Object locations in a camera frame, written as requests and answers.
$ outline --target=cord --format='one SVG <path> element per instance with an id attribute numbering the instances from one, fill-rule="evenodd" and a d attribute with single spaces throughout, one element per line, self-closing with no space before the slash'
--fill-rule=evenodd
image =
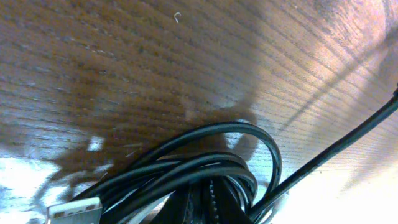
<path id="1" fill-rule="evenodd" d="M 279 180 L 282 172 L 282 158 L 271 136 L 252 124 L 226 122 L 202 126 L 162 143 L 143 154 L 122 173 L 98 182 L 73 200 L 99 196 L 104 207 L 101 223 L 119 223 L 126 221 L 146 205 L 176 190 L 213 178 L 227 177 L 221 182 L 216 181 L 221 184 L 218 188 L 226 189 L 230 193 L 249 218 L 248 222 L 259 223 L 272 209 L 272 204 L 286 191 L 363 137 L 396 109 L 398 109 L 398 90 L 394 92 L 394 97 L 369 119 L 326 148 L 281 184 Z M 256 178 L 248 170 L 246 163 L 235 154 L 211 152 L 189 159 L 159 159 L 205 136 L 230 132 L 251 134 L 257 137 L 271 153 L 271 181 L 264 196 L 255 205 L 253 205 L 253 199 L 257 194 Z"/>

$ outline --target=wooden table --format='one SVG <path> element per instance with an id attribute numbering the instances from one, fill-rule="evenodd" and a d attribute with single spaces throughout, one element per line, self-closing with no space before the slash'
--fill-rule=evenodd
<path id="1" fill-rule="evenodd" d="M 283 180 L 398 83 L 391 0 L 8 0 L 0 15 L 0 223 L 42 223 L 47 206 L 212 122 L 268 131 Z M 393 223 L 397 136 L 398 113 L 293 188 L 274 223 Z M 264 192 L 271 158 L 250 136 L 176 154 L 215 150 L 247 160 Z"/>

